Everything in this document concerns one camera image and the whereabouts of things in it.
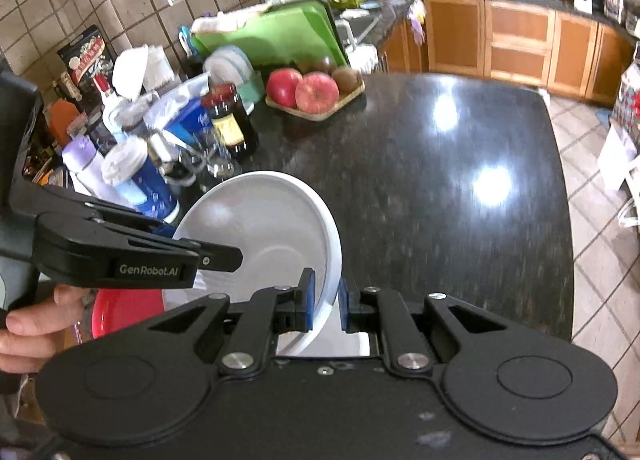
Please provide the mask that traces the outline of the person left hand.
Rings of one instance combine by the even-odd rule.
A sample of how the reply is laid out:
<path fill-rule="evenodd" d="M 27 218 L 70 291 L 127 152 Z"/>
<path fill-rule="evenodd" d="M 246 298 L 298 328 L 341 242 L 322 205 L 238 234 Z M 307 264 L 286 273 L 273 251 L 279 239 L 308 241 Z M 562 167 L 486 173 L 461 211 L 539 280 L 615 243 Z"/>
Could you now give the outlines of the person left hand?
<path fill-rule="evenodd" d="M 11 311 L 1 331 L 1 371 L 37 373 L 63 349 L 64 333 L 80 322 L 90 289 L 58 284 L 44 301 Z"/>

